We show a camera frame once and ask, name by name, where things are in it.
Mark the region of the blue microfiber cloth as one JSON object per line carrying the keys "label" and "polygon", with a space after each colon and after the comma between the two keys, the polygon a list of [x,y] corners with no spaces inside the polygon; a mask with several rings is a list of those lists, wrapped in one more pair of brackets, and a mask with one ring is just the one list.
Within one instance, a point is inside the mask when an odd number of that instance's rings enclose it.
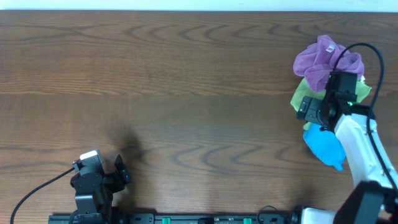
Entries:
{"label": "blue microfiber cloth", "polygon": [[313,154],[327,166],[343,171],[346,153],[336,135],[329,131],[320,131],[321,126],[307,122],[303,139]]}

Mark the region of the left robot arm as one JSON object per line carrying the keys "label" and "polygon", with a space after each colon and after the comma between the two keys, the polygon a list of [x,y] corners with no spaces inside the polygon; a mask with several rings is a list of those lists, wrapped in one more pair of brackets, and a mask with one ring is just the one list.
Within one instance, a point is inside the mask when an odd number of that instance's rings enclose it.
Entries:
{"label": "left robot arm", "polygon": [[75,189],[76,210],[70,215],[70,223],[129,223],[127,215],[112,203],[113,194],[131,183],[131,175],[120,155],[114,166],[114,172],[105,173],[97,152],[74,162],[77,174],[70,185]]}

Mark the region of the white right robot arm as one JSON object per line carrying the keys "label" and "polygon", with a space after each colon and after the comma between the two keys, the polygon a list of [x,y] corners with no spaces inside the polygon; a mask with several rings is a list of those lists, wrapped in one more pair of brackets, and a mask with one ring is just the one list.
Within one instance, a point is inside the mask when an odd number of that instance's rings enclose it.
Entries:
{"label": "white right robot arm", "polygon": [[300,208],[292,223],[397,223],[397,171],[379,139],[369,107],[306,96],[297,117],[336,135],[346,153],[354,190],[338,211]]}

